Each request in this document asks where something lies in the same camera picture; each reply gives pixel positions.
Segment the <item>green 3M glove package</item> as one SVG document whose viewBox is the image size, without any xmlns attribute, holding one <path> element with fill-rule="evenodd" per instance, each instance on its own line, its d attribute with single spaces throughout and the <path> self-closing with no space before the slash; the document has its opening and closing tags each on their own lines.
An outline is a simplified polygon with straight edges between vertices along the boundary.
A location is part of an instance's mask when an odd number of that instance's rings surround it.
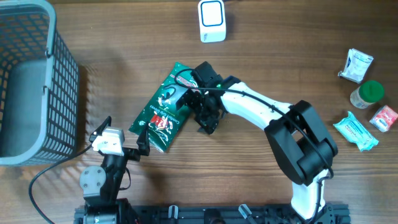
<svg viewBox="0 0 398 224">
<path fill-rule="evenodd" d="M 170 103 L 171 84 L 197 86 L 190 74 L 190 68 L 179 62 L 175 63 L 169 75 L 129 128 L 130 132 L 139 135 L 144 125 L 148 123 L 149 142 L 160 152 L 167 152 L 180 128 L 192 113 L 192 110 L 184 105 L 177 111 Z"/>
</svg>

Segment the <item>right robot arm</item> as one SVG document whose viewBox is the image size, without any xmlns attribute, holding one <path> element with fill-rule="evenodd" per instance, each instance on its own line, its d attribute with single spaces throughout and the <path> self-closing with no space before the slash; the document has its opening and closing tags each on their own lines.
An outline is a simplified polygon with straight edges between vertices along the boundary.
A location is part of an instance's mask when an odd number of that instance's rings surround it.
<svg viewBox="0 0 398 224">
<path fill-rule="evenodd" d="M 292 181 L 291 206 L 306 223 L 317 223 L 326 203 L 326 180 L 334 177 L 338 147 L 314 107 L 307 101 L 283 103 L 250 89 L 240 79 L 222 78 L 208 62 L 188 68 L 194 85 L 178 73 L 182 89 L 176 108 L 189 107 L 201 131 L 213 134 L 226 113 L 240 116 L 263 130 L 281 171 Z"/>
</svg>

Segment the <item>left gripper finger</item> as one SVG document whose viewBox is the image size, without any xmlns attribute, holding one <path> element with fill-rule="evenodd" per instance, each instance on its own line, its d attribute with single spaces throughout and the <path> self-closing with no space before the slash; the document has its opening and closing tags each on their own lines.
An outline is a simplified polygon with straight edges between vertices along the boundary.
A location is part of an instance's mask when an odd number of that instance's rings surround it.
<svg viewBox="0 0 398 224">
<path fill-rule="evenodd" d="M 111 117 L 108 116 L 101 125 L 99 125 L 89 137 L 89 140 L 95 140 L 98 136 L 102 135 L 102 132 L 108 127 L 111 126 Z"/>
<path fill-rule="evenodd" d="M 136 143 L 138 145 L 138 150 L 140 155 L 148 156 L 150 154 L 150 143 L 148 135 L 149 125 L 145 124 L 142 132 L 140 133 Z"/>
</svg>

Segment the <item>white blue plaster pack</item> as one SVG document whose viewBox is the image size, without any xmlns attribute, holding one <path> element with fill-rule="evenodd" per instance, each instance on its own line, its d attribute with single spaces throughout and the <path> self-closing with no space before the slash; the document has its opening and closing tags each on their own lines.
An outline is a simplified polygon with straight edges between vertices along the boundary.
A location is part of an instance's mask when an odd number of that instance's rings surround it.
<svg viewBox="0 0 398 224">
<path fill-rule="evenodd" d="M 373 56 L 356 49 L 349 49 L 346 64 L 344 69 L 338 72 L 338 77 L 361 83 L 373 60 Z"/>
</svg>

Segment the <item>teal tissue pack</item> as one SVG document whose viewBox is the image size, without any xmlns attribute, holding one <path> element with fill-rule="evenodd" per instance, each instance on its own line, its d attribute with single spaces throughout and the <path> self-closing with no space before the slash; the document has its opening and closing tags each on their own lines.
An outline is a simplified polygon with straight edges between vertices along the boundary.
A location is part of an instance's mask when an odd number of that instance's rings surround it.
<svg viewBox="0 0 398 224">
<path fill-rule="evenodd" d="M 370 151 L 379 141 L 348 111 L 347 117 L 333 124 L 339 133 L 350 143 L 355 144 L 362 151 Z"/>
</svg>

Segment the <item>green lid jar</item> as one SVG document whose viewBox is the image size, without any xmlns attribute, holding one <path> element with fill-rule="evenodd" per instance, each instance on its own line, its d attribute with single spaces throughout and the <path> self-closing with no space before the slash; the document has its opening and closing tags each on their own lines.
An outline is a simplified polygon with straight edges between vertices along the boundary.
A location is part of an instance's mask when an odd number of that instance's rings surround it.
<svg viewBox="0 0 398 224">
<path fill-rule="evenodd" d="M 368 80 L 350 94 L 351 104 L 359 109 L 366 109 L 368 106 L 383 99 L 384 87 L 375 80 Z"/>
</svg>

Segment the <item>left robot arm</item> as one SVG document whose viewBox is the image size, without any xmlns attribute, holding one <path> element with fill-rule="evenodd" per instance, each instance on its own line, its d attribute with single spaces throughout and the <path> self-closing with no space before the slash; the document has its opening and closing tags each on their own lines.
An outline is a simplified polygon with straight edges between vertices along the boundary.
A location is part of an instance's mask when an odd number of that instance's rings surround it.
<svg viewBox="0 0 398 224">
<path fill-rule="evenodd" d="M 126 198 L 118 193 L 127 163 L 139 162 L 141 156 L 150 153 L 149 122 L 145 122 L 136 144 L 138 148 L 124 147 L 124 131 L 111 126 L 111 117 L 91 133 L 89 142 L 94 151 L 103 156 L 99 166 L 89 166 L 80 175 L 85 204 L 75 210 L 74 223 L 140 223 L 139 215 Z"/>
</svg>

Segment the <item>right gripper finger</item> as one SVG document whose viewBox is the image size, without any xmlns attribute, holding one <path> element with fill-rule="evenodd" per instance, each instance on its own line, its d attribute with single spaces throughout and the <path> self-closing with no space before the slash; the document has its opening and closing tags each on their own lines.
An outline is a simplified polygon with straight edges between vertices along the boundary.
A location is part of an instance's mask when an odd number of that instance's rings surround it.
<svg viewBox="0 0 398 224">
<path fill-rule="evenodd" d="M 170 103 L 174 105 L 175 109 L 178 111 L 184 105 L 182 98 L 189 88 L 185 88 L 178 84 L 171 84 L 169 88 L 172 89 L 169 97 Z"/>
<path fill-rule="evenodd" d="M 213 134 L 217 128 L 220 120 L 220 113 L 213 112 L 198 112 L 195 114 L 195 121 L 200 125 L 200 131 L 207 134 Z"/>
</svg>

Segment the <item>small red white box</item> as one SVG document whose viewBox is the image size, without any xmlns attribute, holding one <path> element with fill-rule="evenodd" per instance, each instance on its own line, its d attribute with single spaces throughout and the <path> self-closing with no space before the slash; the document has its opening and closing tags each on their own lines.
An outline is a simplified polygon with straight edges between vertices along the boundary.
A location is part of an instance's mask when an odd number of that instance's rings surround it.
<svg viewBox="0 0 398 224">
<path fill-rule="evenodd" d="M 369 122 L 380 132 L 385 133 L 390 130 L 396 120 L 397 113 L 391 107 L 384 105 L 377 110 Z"/>
</svg>

